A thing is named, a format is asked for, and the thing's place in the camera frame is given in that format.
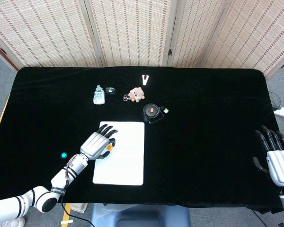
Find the power strip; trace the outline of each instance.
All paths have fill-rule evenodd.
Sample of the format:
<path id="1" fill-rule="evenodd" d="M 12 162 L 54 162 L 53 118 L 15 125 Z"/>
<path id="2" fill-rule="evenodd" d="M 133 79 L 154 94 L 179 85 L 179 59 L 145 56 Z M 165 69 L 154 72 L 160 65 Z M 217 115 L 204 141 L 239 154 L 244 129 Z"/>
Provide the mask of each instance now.
<path id="1" fill-rule="evenodd" d="M 274 113 L 275 113 L 275 115 L 284 117 L 284 107 L 281 107 L 281 109 L 279 109 L 279 110 L 275 110 Z"/>

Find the plush toy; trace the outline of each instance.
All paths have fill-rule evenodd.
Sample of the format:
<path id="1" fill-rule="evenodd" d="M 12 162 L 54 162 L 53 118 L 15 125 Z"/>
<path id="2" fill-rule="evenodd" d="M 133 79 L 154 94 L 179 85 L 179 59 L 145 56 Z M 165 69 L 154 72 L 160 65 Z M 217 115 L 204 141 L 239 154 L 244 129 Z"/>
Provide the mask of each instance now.
<path id="1" fill-rule="evenodd" d="M 128 96 L 132 102 L 139 102 L 141 99 L 145 99 L 144 92 L 141 87 L 135 87 L 133 90 L 130 90 Z"/>

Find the stuffed animal keychain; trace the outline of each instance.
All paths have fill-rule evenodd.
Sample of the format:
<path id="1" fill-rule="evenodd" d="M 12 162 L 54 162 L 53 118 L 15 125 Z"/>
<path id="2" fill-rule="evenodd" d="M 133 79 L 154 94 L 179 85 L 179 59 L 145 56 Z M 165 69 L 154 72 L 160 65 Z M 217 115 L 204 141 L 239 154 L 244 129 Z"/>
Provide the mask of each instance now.
<path id="1" fill-rule="evenodd" d="M 129 91 L 128 95 L 125 95 L 123 97 L 124 101 L 131 100 L 132 102 L 136 101 L 137 103 L 141 99 L 145 99 L 144 92 L 141 87 L 135 87 L 134 89 Z"/>

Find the woven panel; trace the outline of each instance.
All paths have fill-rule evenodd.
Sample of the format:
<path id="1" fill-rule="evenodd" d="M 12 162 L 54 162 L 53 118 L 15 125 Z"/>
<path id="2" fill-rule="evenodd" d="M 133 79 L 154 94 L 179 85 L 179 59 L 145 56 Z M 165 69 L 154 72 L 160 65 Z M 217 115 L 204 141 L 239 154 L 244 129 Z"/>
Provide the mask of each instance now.
<path id="1" fill-rule="evenodd" d="M 223 0 L 186 0 L 173 50 L 173 67 L 197 67 L 221 15 Z"/>
<path id="2" fill-rule="evenodd" d="M 162 66 L 171 0 L 90 0 L 106 66 Z"/>
<path id="3" fill-rule="evenodd" d="M 77 0 L 0 1 L 0 38 L 24 66 L 99 66 Z"/>
<path id="4" fill-rule="evenodd" d="M 235 0 L 204 63 L 267 74 L 284 57 L 284 0 Z"/>

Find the robotic hand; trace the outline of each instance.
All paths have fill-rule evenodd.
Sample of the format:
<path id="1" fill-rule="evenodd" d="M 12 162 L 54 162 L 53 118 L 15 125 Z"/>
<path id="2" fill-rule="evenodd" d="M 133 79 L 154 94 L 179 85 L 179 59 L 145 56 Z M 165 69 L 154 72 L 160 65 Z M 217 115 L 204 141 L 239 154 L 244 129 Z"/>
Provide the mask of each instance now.
<path id="1" fill-rule="evenodd" d="M 269 170 L 264 169 L 256 157 L 253 157 L 253 161 L 260 171 L 270 174 L 272 181 L 280 187 L 280 199 L 284 209 L 284 136 L 279 131 L 268 130 L 265 126 L 262 126 L 262 131 L 265 136 L 258 130 L 255 132 L 267 156 Z"/>
<path id="2" fill-rule="evenodd" d="M 88 165 L 88 161 L 104 159 L 109 155 L 110 151 L 106 151 L 106 146 L 108 144 L 115 146 L 115 139 L 109 138 L 117 132 L 117 130 L 108 132 L 112 128 L 105 124 L 91 134 L 81 146 L 80 154 L 74 155 L 51 180 L 51 191 L 38 186 L 23 195 L 0 200 L 0 223 L 24 216 L 29 207 L 35 207 L 42 213 L 49 212 L 56 205 L 59 197 L 65 194 L 68 185 Z"/>

